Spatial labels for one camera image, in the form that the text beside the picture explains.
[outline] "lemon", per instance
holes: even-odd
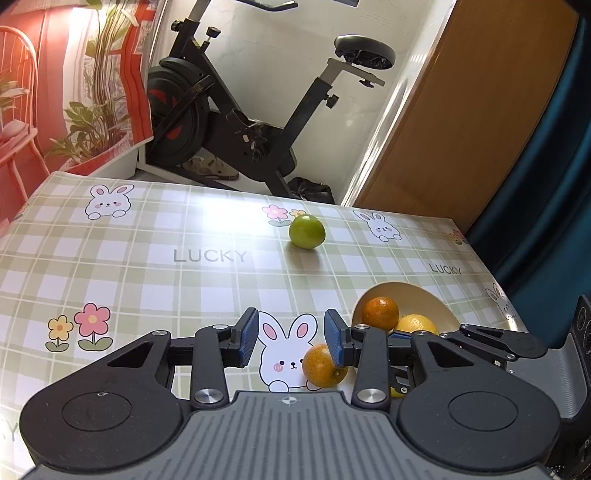
[[[396,325],[396,330],[402,330],[408,333],[416,332],[417,330],[426,330],[439,335],[439,330],[437,330],[435,324],[427,317],[418,313],[411,313],[402,317]]]
[[[392,398],[404,398],[406,395],[404,393],[398,393],[393,387],[390,387],[390,396]]]

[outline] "shoe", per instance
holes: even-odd
[[[195,155],[191,160],[181,165],[182,168],[203,175],[208,179],[215,180],[237,180],[240,174],[227,163],[217,157],[204,158]]]

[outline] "black bag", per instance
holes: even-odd
[[[298,198],[310,202],[335,204],[330,187],[324,183],[314,183],[302,177],[291,179],[287,186]]]

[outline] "fruit bowl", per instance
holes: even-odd
[[[362,323],[363,306],[375,297],[390,297],[398,304],[400,316],[418,313],[430,319],[440,332],[458,330],[460,322],[435,295],[410,283],[389,281],[374,285],[355,304],[351,325]]]

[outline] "white wall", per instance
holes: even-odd
[[[398,77],[388,95],[389,101],[384,103],[377,115],[362,154],[352,171],[352,178],[341,205],[351,206],[361,191],[371,170],[389,139],[397,127],[397,121],[424,65],[430,57],[434,46],[443,32],[456,0],[433,0],[419,32],[409,49],[406,58],[401,62]]]
[[[359,0],[353,8],[334,0],[298,0],[296,9],[270,13],[233,0],[213,0],[196,38],[203,40],[208,26],[222,30],[207,50],[209,58],[248,116],[279,126],[326,60],[335,56],[338,35],[365,35],[395,50],[399,61],[394,68],[373,71],[387,82],[385,87],[369,89],[357,77],[341,74],[331,91],[339,102],[332,110],[321,105],[294,145],[294,173],[327,183],[338,202],[433,1]],[[155,61],[173,43],[172,20],[186,17],[192,6],[192,0],[171,0]]]

